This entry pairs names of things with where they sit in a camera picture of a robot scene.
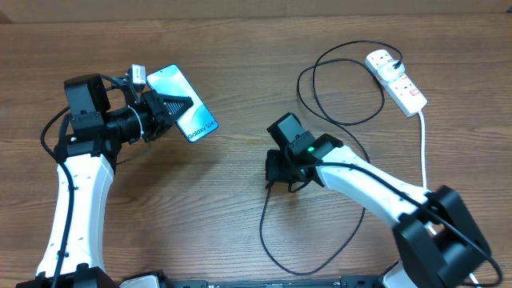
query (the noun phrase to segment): white robotic arm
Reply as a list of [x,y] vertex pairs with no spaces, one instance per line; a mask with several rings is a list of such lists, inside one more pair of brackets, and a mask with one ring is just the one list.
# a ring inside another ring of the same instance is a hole
[[[385,287],[455,287],[484,260],[498,267],[455,190],[443,186],[430,192],[400,181],[340,140],[328,134],[315,138],[291,113],[267,131],[280,148],[267,152],[269,184],[315,181],[352,198],[392,229],[402,262],[383,277]],[[430,222],[446,229],[432,236],[426,228]]]
[[[427,201],[425,194],[429,193],[428,190],[405,183],[385,173],[362,160],[348,146],[332,149],[322,158],[322,161],[355,164],[376,174],[389,184],[399,187],[401,191],[417,202],[423,204]],[[355,200],[379,217],[390,228],[400,223],[398,219],[400,215],[404,213],[412,214],[418,209],[361,171],[339,166],[318,166],[316,170],[323,185]]]
[[[114,172],[102,154],[97,157],[90,154],[69,157],[65,165],[71,172],[75,190],[73,216],[61,274],[75,272],[77,265],[84,263],[88,267],[97,266],[105,271],[102,253],[103,220],[106,196],[114,180]],[[45,273],[46,277],[54,276],[69,208],[68,181],[60,166],[57,172],[59,190],[54,224],[48,247],[37,270],[37,275]]]

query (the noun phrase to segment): power strip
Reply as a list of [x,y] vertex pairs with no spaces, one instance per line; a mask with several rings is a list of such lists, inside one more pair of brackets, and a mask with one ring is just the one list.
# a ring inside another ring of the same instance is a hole
[[403,64],[397,69],[395,77],[389,75],[394,70],[393,60],[390,53],[384,49],[376,50],[366,56],[365,64],[384,86],[387,93],[398,104],[403,113],[410,117],[421,111],[426,105],[426,98],[416,85],[405,74]]

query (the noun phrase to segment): phone screen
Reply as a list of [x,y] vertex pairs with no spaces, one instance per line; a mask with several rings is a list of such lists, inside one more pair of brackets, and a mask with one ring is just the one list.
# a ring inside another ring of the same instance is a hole
[[150,88],[159,94],[192,98],[194,104],[177,121],[179,129],[189,142],[196,142],[217,129],[218,124],[214,116],[176,65],[153,72],[146,80]]

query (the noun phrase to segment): wooden table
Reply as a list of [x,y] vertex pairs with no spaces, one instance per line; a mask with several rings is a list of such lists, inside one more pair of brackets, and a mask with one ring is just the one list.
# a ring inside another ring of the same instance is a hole
[[[297,114],[315,135],[335,126],[303,109],[298,73],[325,50],[355,39],[398,47],[407,73],[429,99],[429,187],[458,190],[512,276],[512,18],[509,14],[140,21],[0,26],[0,286],[31,280],[50,236],[57,195],[55,163],[39,145],[44,125],[66,106],[62,83],[81,74],[122,75],[129,64],[153,71],[180,65],[220,128],[189,144],[173,128],[151,153],[118,168],[106,205],[104,256],[119,280],[163,269],[173,279],[297,278],[265,255],[258,224],[266,195],[266,128]],[[363,61],[375,45],[332,57]],[[302,88],[308,103],[310,74]],[[355,121],[378,108],[371,78],[353,64],[318,69],[326,108]],[[114,108],[119,93],[110,95]],[[58,128],[48,133],[56,143]],[[420,184],[418,118],[386,95],[373,120],[350,127],[372,162]],[[140,153],[126,146],[119,158]],[[361,207],[310,185],[297,194],[276,186],[264,225],[267,245],[292,270],[323,263],[355,227]],[[371,213],[352,243],[313,278],[378,274],[398,259],[388,227]],[[481,281],[493,281],[484,266]]]

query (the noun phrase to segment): black cable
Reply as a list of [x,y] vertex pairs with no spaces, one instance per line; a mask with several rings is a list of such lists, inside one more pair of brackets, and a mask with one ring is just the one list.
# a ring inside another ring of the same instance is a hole
[[59,139],[64,138],[66,136],[67,127],[70,125],[70,119],[71,119],[70,114],[64,115],[64,118],[62,119],[62,123],[61,123],[61,129],[58,131]]
[[70,227],[71,227],[71,218],[73,216],[73,205],[74,205],[74,184],[73,184],[73,178],[71,177],[70,171],[67,169],[66,165],[63,162],[59,162],[57,160],[57,157],[55,156],[55,153],[48,147],[48,145],[45,142],[45,135],[48,129],[59,119],[65,112],[67,112],[70,109],[70,107],[66,107],[62,109],[57,115],[55,115],[42,129],[41,132],[41,146],[42,148],[60,165],[62,170],[64,171],[64,174],[66,175],[67,182],[68,182],[68,189],[70,192],[69,196],[69,203],[67,208],[67,215],[66,215],[66,224],[64,225],[64,231],[62,232],[62,240],[61,240],[61,247],[57,254],[57,265],[55,266],[55,272],[54,272],[54,280],[51,283],[51,288],[55,288],[57,286],[57,280],[58,276],[61,273],[62,264],[64,262],[64,257],[66,256],[66,246],[67,246],[67,239],[70,235]]
[[121,86],[122,86],[122,83],[119,83],[119,82],[117,82],[117,81],[113,80],[112,78],[110,78],[110,77],[108,77],[108,76],[106,76],[106,75],[104,75],[104,74],[100,74],[100,75],[99,75],[99,77],[100,77],[101,79],[105,79],[105,80],[107,80],[108,82],[110,82],[110,83],[112,84],[111,89],[113,89],[113,88],[119,88],[119,87],[121,87]]
[[494,282],[494,283],[479,283],[479,284],[475,284],[475,283],[470,283],[470,282],[463,282],[461,284],[461,286],[495,287],[495,286],[498,286],[503,281],[503,273],[502,273],[502,269],[499,267],[499,264],[488,253],[486,253],[484,250],[482,250],[482,248],[480,248],[480,246],[478,246],[475,242],[473,242],[471,239],[469,239],[467,236],[465,236],[462,232],[457,230],[457,228],[455,228],[451,224],[449,224],[446,220],[444,220],[443,218],[438,216],[435,212],[429,210],[428,208],[426,208],[421,203],[419,203],[416,200],[412,199],[408,194],[400,191],[399,189],[397,189],[393,185],[389,184],[388,182],[386,182],[384,179],[380,178],[379,176],[377,176],[373,172],[368,171],[368,170],[366,170],[364,168],[361,168],[360,166],[356,166],[355,164],[336,163],[336,162],[322,162],[322,163],[316,163],[316,164],[311,164],[311,165],[299,166],[297,168],[302,170],[302,169],[314,168],[314,167],[318,167],[318,166],[338,166],[338,167],[354,169],[354,170],[358,170],[358,171],[363,172],[364,174],[372,177],[377,182],[383,184],[385,188],[391,190],[396,195],[400,196],[401,198],[404,198],[410,204],[416,206],[418,209],[420,209],[423,213],[427,214],[429,217],[431,217],[436,222],[440,222],[441,224],[443,224],[446,229],[448,229],[453,234],[457,235],[457,237],[459,237],[465,244],[467,244],[467,245],[471,246],[473,249],[475,249],[496,270],[496,274],[498,276],[498,280],[496,282]]
[[272,188],[269,187],[268,192],[266,193],[265,205],[263,206],[262,217],[261,217],[260,222],[259,222],[259,239],[262,242],[263,249],[265,250],[266,254],[269,256],[270,260],[272,260],[272,262],[275,263],[275,265],[279,266],[279,268],[283,269],[284,271],[286,271],[286,272],[288,272],[290,274],[296,275],[296,276],[308,276],[308,275],[315,274],[315,273],[319,272],[321,269],[323,269],[323,267],[327,266],[327,264],[329,264],[331,261],[333,261],[333,259],[336,258],[336,256],[338,256],[338,254],[340,254],[343,251],[343,249],[345,249],[345,247],[350,243],[350,240],[352,240],[352,238],[355,236],[356,232],[358,232],[359,227],[361,226],[362,220],[365,217],[365,209],[363,208],[362,209],[361,218],[359,219],[359,223],[355,227],[355,229],[352,232],[352,234],[345,241],[345,243],[343,243],[343,245],[332,256],[330,256],[329,259],[327,259],[327,261],[325,261],[323,264],[320,265],[320,267],[318,267],[317,269],[312,270],[310,272],[295,272],[295,271],[289,270],[286,267],[284,267],[283,265],[281,265],[281,263],[279,263],[272,256],[272,254],[269,252],[269,250],[266,248],[265,240],[263,240],[263,221],[265,220],[265,212],[266,212],[266,207],[267,207],[267,205],[269,203],[270,190],[271,189]]
[[41,146],[42,148],[56,161],[57,161],[57,157],[55,156],[55,153],[48,147],[48,145],[46,144],[45,142],[45,135],[46,135],[46,132],[48,131],[48,129],[55,123],[55,121],[57,121],[57,119],[59,119],[61,116],[64,115],[65,112],[67,112],[68,110],[70,109],[70,107],[66,107],[64,109],[62,109],[62,111],[58,112],[57,115],[55,115],[47,124],[46,126],[42,129],[41,131],[41,137],[40,137],[40,141],[41,141]]
[[126,163],[126,162],[128,162],[128,161],[134,160],[134,159],[135,159],[135,158],[137,158],[137,157],[140,157],[140,156],[146,155],[148,152],[150,152],[150,150],[151,150],[151,140],[150,140],[148,137],[146,137],[145,135],[144,135],[144,136],[142,136],[142,138],[143,138],[143,139],[147,142],[147,144],[148,144],[148,147],[146,148],[146,150],[144,150],[144,152],[142,152],[142,153],[140,153],[140,154],[138,154],[138,155],[135,155],[135,156],[130,157],[130,158],[128,158],[128,159],[125,159],[125,160],[122,160],[122,161],[120,161],[120,162],[117,162],[117,163],[115,163],[115,165],[121,165],[121,164]]
[[[366,65],[364,63],[361,63],[357,60],[353,60],[353,59],[348,59],[348,58],[336,58],[336,59],[331,59],[331,60],[328,60],[328,61],[324,61],[324,62],[320,62],[320,60],[322,60],[322,58],[324,56],[326,56],[328,53],[330,53],[331,51],[333,50],[336,50],[337,48],[340,48],[340,47],[343,47],[343,46],[347,46],[349,44],[355,44],[355,43],[373,43],[373,44],[380,44],[380,45],[383,45],[383,46],[386,46],[386,47],[389,47],[395,51],[397,51],[397,53],[400,55],[400,60],[397,62],[397,64],[395,64],[395,68],[399,67],[400,64],[402,63],[402,53],[392,47],[391,45],[388,45],[388,44],[385,44],[383,42],[377,42],[377,41],[369,41],[369,40],[357,40],[357,41],[352,41],[352,42],[347,42],[347,43],[343,43],[341,45],[338,45],[338,46],[335,46],[331,49],[329,49],[327,52],[325,52],[324,54],[322,54],[316,61],[316,63],[313,65],[313,66],[310,66],[308,68],[305,68],[298,76],[297,78],[297,96],[299,98],[299,100],[301,101],[301,103],[304,105],[305,108],[308,109],[309,112],[311,112],[312,114],[314,114],[315,116],[335,125],[336,127],[340,128],[341,130],[343,130],[345,133],[347,133],[355,142],[356,144],[359,146],[359,148],[361,149],[361,151],[363,152],[364,154],[364,157],[366,159],[366,161],[368,163],[370,163],[370,156],[368,155],[368,153],[366,152],[366,149],[364,148],[364,146],[360,143],[360,141],[352,135],[351,132],[348,131],[347,128],[343,127],[343,126],[352,126],[352,125],[357,125],[357,124],[361,124],[361,123],[364,123],[364,122],[367,122],[369,120],[371,120],[373,117],[377,116],[377,114],[379,114],[382,110],[382,108],[384,107],[384,102],[385,102],[385,99],[384,99],[384,89],[382,88],[382,86],[380,85],[380,83],[378,82],[377,78],[375,77],[375,75],[371,72],[371,70],[366,67]],[[375,83],[377,84],[377,87],[379,88],[380,90],[380,93],[381,93],[381,105],[380,107],[377,109],[377,111],[375,111],[371,116],[367,117],[367,118],[364,118],[363,120],[360,120],[360,121],[356,121],[356,122],[340,122],[340,121],[337,121],[337,120],[334,120],[332,119],[331,116],[329,116],[327,114],[327,112],[323,109],[323,106],[322,104],[320,103],[320,99],[318,98],[318,95],[317,95],[317,92],[316,92],[316,85],[315,85],[315,75],[316,75],[316,68],[318,66],[322,66],[322,65],[325,65],[325,64],[329,64],[329,63],[334,63],[334,62],[352,62],[352,63],[356,63],[358,65],[360,65],[361,67],[363,67],[370,75],[371,77],[373,78],[373,80],[375,81]],[[309,71],[313,69],[313,92],[314,92],[314,98],[315,98],[315,101],[316,103],[318,104],[318,107],[320,108],[320,110],[322,111],[322,113],[324,114],[324,116],[321,116],[320,114],[316,113],[314,110],[312,110],[305,102],[304,102],[304,99],[302,98],[302,95],[301,95],[301,91],[300,91],[300,82],[301,82],[301,78],[302,76],[304,75],[305,72]],[[288,150],[287,150],[288,147],[285,148],[285,158],[286,160],[288,161],[289,164],[291,164],[291,166],[293,168],[294,165],[292,164],[291,162],[291,159],[290,159],[290,156],[289,156],[289,153],[288,153]],[[291,189],[291,184],[288,185],[288,192],[297,192],[299,191],[300,189],[306,187],[309,183],[310,183],[311,179],[307,179],[304,184],[302,184],[299,188],[295,189],[295,190],[292,190]],[[267,193],[267,199],[266,199],[266,202],[265,202],[265,205],[263,207],[263,213],[262,213],[262,218],[261,218],[261,221],[260,221],[260,240],[262,242],[262,245],[263,245],[263,249],[265,249],[265,252],[266,254],[269,256],[269,258],[277,265],[279,266],[281,269],[283,269],[284,271],[290,273],[290,274],[294,274],[294,275],[298,275],[298,276],[307,276],[307,275],[311,275],[311,274],[314,274],[318,271],[320,271],[323,267],[325,267],[327,264],[329,264],[336,256],[338,256],[338,254],[340,252],[342,252],[342,250],[349,244],[350,240],[352,240],[352,238],[355,236],[355,234],[358,232],[359,230],[359,227],[361,226],[361,223],[362,223],[362,220],[364,219],[364,216],[365,216],[365,212],[366,212],[366,208],[362,208],[362,212],[361,212],[361,218],[359,219],[359,224],[355,227],[354,231],[352,232],[352,235],[347,239],[347,241],[342,245],[342,247],[340,249],[338,249],[336,251],[336,253],[334,253],[326,262],[324,262],[322,265],[320,265],[319,268],[315,269],[315,270],[312,270],[310,272],[305,272],[305,273],[299,273],[299,272],[294,272],[292,270],[289,270],[287,268],[285,268],[283,265],[281,265],[273,256],[272,254],[268,251],[268,249],[266,248],[265,246],[265,243],[263,241],[263,236],[262,236],[262,224],[263,224],[263,219],[265,217],[265,212],[266,212],[266,204],[268,203],[268,199],[270,197],[270,188],[272,187],[272,184],[268,185],[269,187],[269,191]]]

